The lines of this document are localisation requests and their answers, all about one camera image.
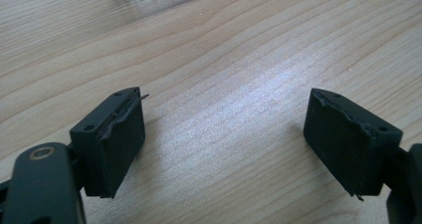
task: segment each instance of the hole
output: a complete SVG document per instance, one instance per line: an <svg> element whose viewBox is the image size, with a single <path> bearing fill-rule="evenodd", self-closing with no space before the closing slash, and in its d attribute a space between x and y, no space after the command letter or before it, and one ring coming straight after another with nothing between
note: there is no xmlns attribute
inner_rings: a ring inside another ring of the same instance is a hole
<svg viewBox="0 0 422 224"><path fill-rule="evenodd" d="M378 128L380 131L388 131L388 128L384 127L384 126L380 126Z"/></svg>
<svg viewBox="0 0 422 224"><path fill-rule="evenodd" d="M31 224L50 224L51 222L52 222L52 219L50 217L41 217L31 222Z"/></svg>
<svg viewBox="0 0 422 224"><path fill-rule="evenodd" d="M92 130L94 127L95 127L94 125L87 125L84 127L84 130L89 131L89 130Z"/></svg>
<svg viewBox="0 0 422 224"><path fill-rule="evenodd" d="M29 154L29 158L32 160L39 160L46 158L53 154L56 149L53 146L44 146L40 147Z"/></svg>

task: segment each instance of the light wood surface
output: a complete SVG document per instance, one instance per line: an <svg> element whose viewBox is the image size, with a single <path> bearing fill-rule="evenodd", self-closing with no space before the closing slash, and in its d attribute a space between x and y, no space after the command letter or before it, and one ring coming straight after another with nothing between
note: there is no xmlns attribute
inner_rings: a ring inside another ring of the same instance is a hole
<svg viewBox="0 0 422 224"><path fill-rule="evenodd" d="M422 141L422 0L0 0L0 181L111 93L147 139L89 223L386 223L303 138L312 87Z"/></svg>

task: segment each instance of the black plastic part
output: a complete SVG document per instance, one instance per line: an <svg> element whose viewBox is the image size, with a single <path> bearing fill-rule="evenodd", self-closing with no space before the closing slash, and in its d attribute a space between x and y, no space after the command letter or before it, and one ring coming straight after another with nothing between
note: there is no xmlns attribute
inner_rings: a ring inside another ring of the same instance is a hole
<svg viewBox="0 0 422 224"><path fill-rule="evenodd" d="M74 172L75 186L78 190L81 190L88 179L87 165L83 158L76 155L74 146L72 144L68 145L68 151L69 159Z"/></svg>
<svg viewBox="0 0 422 224"><path fill-rule="evenodd" d="M19 155L7 190L3 223L86 223L64 144L45 143Z"/></svg>
<svg viewBox="0 0 422 224"><path fill-rule="evenodd" d="M6 195L7 190L9 188L9 182L5 181L0 183L0 223L2 223L3 215L4 215L4 208L6 206Z"/></svg>
<svg viewBox="0 0 422 224"><path fill-rule="evenodd" d="M407 156L407 180L413 196L416 216L413 223L422 223L422 144L414 144Z"/></svg>
<svg viewBox="0 0 422 224"><path fill-rule="evenodd" d="M413 194L407 175L409 154L401 148L385 158L381 178L391 188L387 199L388 219L391 224L412 223L416 215Z"/></svg>
<svg viewBox="0 0 422 224"><path fill-rule="evenodd" d="M304 135L316 155L350 194L378 195L384 158L402 131L347 98L312 89Z"/></svg>
<svg viewBox="0 0 422 224"><path fill-rule="evenodd" d="M108 97L71 129L71 139L87 166L87 195L114 197L145 140L139 88Z"/></svg>

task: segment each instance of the wooden surface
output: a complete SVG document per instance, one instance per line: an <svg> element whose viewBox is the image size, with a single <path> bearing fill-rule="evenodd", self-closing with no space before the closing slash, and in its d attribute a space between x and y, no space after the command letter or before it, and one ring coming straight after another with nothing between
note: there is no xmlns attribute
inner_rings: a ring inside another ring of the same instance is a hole
<svg viewBox="0 0 422 224"><path fill-rule="evenodd" d="M140 87L147 139L89 223L386 223L303 138L312 87L422 141L422 0L0 0L0 181Z"/></svg>

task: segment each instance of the screw hole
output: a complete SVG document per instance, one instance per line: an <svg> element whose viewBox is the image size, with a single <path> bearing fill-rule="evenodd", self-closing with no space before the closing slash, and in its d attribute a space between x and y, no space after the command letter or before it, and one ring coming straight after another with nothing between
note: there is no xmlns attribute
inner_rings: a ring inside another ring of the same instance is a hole
<svg viewBox="0 0 422 224"><path fill-rule="evenodd" d="M378 128L380 131L388 131L388 128L384 127L384 126L380 126Z"/></svg>
<svg viewBox="0 0 422 224"><path fill-rule="evenodd" d="M56 149L53 146L44 146L37 148L29 154L31 160L40 160L53 154Z"/></svg>
<svg viewBox="0 0 422 224"><path fill-rule="evenodd" d="M84 127L84 130L89 131L89 130L92 130L93 128L94 128L93 125L87 125L87 126Z"/></svg>

